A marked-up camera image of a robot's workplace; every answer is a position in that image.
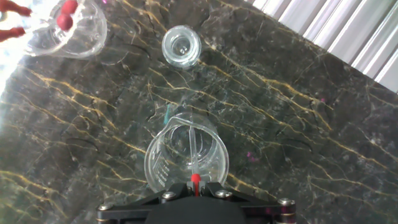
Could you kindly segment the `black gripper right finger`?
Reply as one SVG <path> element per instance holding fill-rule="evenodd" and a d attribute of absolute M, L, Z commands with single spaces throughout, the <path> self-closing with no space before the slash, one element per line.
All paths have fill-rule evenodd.
<path fill-rule="evenodd" d="M 288 198 L 263 200 L 222 187 L 217 182 L 209 182 L 201 187 L 201 196 L 231 202 L 243 212 L 249 223 L 265 221 L 265 223 L 296 224 L 296 204 L 294 200 Z"/>

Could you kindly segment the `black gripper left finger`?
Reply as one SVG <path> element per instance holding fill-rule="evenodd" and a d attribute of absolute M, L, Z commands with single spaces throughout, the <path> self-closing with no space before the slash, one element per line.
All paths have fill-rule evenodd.
<path fill-rule="evenodd" d="M 187 184 L 173 184 L 169 189 L 161 190 L 130 204 L 103 203 L 96 209 L 96 221 L 98 224 L 143 223 L 150 212 L 160 205 L 192 195 L 193 189 Z"/>

